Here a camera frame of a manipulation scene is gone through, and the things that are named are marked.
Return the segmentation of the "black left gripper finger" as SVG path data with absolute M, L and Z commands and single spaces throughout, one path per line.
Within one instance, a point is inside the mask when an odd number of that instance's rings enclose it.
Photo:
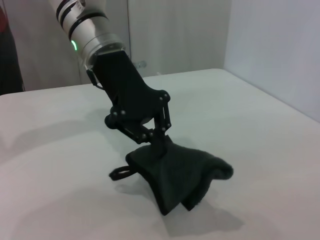
M 137 144 L 152 143 L 156 128 L 147 128 L 138 121 L 115 121 L 111 126 L 126 135 Z
M 159 112 L 154 116 L 154 134 L 152 145 L 158 157 L 163 157 L 167 153 L 166 131 L 172 126 L 169 113 L 169 106 L 164 102 Z

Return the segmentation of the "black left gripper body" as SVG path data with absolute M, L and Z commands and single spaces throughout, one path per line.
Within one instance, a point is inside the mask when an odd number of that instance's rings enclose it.
M 98 55 L 93 73 L 112 102 L 106 118 L 108 127 L 139 126 L 151 119 L 161 131 L 172 126 L 169 93 L 149 87 L 123 50 Z

